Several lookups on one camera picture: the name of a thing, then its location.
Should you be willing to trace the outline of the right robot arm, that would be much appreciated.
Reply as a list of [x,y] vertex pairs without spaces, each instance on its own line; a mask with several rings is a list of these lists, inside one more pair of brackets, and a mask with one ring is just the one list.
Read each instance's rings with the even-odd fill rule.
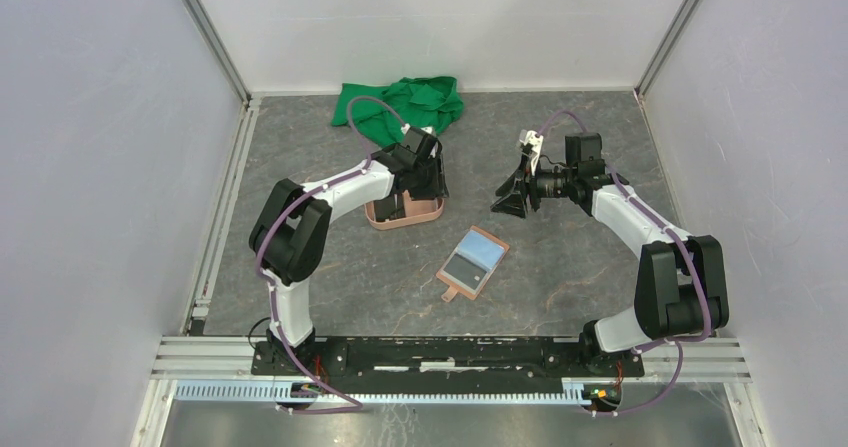
[[602,138],[565,139],[565,162],[540,166],[544,138],[521,134],[521,157],[497,189],[494,213],[524,218],[544,199],[567,198],[608,227],[636,256],[633,302],[622,312],[588,322],[577,359],[591,375],[612,368],[618,354],[643,353],[663,343],[700,342],[729,321],[723,250],[711,235],[695,236],[650,207],[602,157]]

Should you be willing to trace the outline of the black card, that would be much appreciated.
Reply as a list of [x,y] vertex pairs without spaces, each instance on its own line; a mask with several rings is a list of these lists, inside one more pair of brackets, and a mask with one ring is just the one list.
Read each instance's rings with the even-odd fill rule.
[[405,217],[405,201],[402,194],[393,194],[373,203],[374,220],[382,223]]

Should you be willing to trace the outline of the pink oval tray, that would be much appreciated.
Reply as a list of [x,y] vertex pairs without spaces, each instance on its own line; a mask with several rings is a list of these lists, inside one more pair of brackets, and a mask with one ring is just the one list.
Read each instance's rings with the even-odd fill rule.
[[365,216],[368,222],[377,230],[387,231],[416,224],[431,222],[438,219],[444,212],[445,199],[413,200],[407,193],[402,194],[405,201],[405,217],[399,220],[376,222],[374,220],[373,203],[365,205]]

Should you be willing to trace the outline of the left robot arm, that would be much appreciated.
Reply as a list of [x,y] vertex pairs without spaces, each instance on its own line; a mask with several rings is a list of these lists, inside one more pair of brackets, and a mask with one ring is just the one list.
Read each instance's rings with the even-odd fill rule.
[[290,374],[314,361],[309,284],[325,251],[331,225],[343,216],[397,196],[445,198],[442,145],[429,128],[407,126],[400,142],[328,178],[277,182],[249,235],[257,275],[270,294],[270,331],[280,343],[275,359]]

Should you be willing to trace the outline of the dark credit card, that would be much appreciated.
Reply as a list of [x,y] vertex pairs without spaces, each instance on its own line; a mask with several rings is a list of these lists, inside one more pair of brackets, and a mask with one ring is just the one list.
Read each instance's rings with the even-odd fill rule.
[[441,271],[451,283],[471,293],[480,290],[489,273],[485,268],[460,254],[453,255]]

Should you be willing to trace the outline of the brown leather card holder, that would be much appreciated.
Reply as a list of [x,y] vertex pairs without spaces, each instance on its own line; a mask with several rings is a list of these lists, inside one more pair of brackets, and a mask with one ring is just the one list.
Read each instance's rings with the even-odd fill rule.
[[447,286],[441,299],[446,303],[457,296],[475,300],[509,250],[493,234],[470,227],[435,274]]

